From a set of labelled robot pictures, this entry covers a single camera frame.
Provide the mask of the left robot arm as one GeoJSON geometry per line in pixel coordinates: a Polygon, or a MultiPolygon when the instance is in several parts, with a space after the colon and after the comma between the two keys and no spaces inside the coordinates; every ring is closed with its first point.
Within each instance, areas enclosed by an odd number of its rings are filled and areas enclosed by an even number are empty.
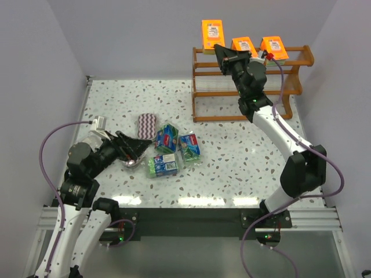
{"type": "Polygon", "coordinates": [[[34,277],[82,277],[95,245],[110,224],[122,221],[117,201],[95,198],[96,177],[116,160],[141,158],[151,140],[120,131],[86,136],[68,151],[64,181],[57,194],[57,220],[45,256],[34,277]]]}

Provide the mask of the orange sponge box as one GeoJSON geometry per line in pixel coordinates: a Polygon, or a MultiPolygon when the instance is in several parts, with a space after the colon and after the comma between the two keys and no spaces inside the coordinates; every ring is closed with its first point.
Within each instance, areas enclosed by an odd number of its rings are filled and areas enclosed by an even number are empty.
{"type": "Polygon", "coordinates": [[[213,54],[214,45],[225,47],[224,29],[222,20],[202,20],[202,52],[203,54],[213,54]]]}
{"type": "Polygon", "coordinates": [[[248,36],[233,38],[231,41],[231,49],[237,51],[249,51],[252,57],[258,57],[255,47],[248,36]]]}
{"type": "Polygon", "coordinates": [[[269,60],[270,57],[273,57],[280,65],[284,65],[285,61],[289,59],[289,55],[280,36],[262,37],[260,49],[268,53],[265,58],[265,64],[267,66],[276,65],[272,60],[269,60]]]}

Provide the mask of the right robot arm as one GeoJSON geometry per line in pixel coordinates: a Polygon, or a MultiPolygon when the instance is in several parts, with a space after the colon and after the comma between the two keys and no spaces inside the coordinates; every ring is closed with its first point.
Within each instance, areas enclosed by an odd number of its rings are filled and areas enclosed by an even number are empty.
{"type": "Polygon", "coordinates": [[[265,94],[266,61],[278,65],[272,53],[238,51],[219,44],[214,46],[217,63],[223,75],[231,76],[238,91],[241,114],[262,130],[285,160],[279,187],[259,204],[259,216],[279,214],[287,206],[321,186],[326,180],[326,150],[300,137],[281,117],[277,104],[265,94]]]}

